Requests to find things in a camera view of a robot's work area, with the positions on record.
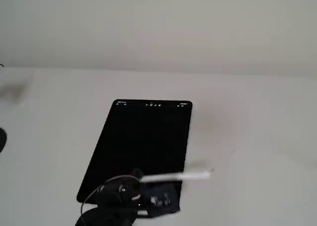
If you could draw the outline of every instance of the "white stylus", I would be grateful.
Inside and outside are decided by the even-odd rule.
[[[142,183],[158,181],[175,181],[175,180],[201,180],[210,178],[210,171],[200,172],[179,172],[158,175],[145,175],[140,179]]]

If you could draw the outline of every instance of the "tablet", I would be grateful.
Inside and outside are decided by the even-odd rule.
[[[105,180],[133,169],[145,175],[184,171],[191,112],[190,101],[115,100],[77,201],[82,203]],[[182,182],[173,184],[180,198]],[[87,203],[94,204],[93,197]]]

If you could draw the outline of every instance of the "cable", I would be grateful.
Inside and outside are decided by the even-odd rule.
[[[108,184],[109,182],[113,181],[113,180],[117,180],[119,178],[123,178],[123,177],[130,177],[130,178],[133,178],[135,180],[137,180],[139,183],[139,179],[136,178],[135,176],[132,176],[132,175],[117,175],[117,176],[114,176],[108,180],[105,181],[104,184],[102,185],[99,185],[93,192],[91,192],[87,198],[83,201],[83,203],[81,204],[81,207],[80,207],[80,217],[81,217],[81,221],[83,223],[83,226],[86,226],[85,222],[84,222],[84,217],[83,217],[83,207],[84,207],[84,204],[87,202],[87,200],[92,197],[93,194],[95,194],[98,190],[102,189],[106,184]]]

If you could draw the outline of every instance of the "white surface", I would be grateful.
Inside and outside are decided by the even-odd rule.
[[[139,226],[315,226],[317,80],[70,69],[4,69],[8,143],[0,154],[0,223],[74,225],[76,194],[117,98],[193,102],[181,212]]]
[[[0,63],[317,76],[316,0],[0,0]]]

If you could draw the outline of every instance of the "white table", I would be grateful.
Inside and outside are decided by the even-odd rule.
[[[283,77],[0,69],[8,142],[0,154],[0,224],[71,226],[76,194],[114,99],[193,102],[181,212],[141,226],[315,226],[317,80]]]

